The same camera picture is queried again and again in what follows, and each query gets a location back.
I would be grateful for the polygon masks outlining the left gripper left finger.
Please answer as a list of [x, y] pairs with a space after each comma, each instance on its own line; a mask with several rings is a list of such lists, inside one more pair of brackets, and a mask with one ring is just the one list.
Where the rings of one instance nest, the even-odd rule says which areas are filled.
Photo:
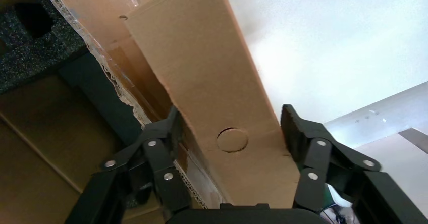
[[172, 106], [166, 119], [146, 125], [135, 143], [101, 164], [79, 197], [66, 223], [120, 223], [127, 198], [146, 203], [151, 191], [165, 223], [191, 207], [188, 188], [174, 165], [180, 114]]

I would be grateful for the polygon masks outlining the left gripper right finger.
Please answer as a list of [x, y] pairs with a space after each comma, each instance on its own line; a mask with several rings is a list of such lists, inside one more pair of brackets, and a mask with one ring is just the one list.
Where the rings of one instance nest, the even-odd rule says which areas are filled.
[[292, 105], [283, 105], [280, 125], [300, 170], [294, 208], [321, 213], [330, 185], [351, 203], [360, 223], [427, 223], [377, 160], [339, 143], [323, 124], [301, 118]]

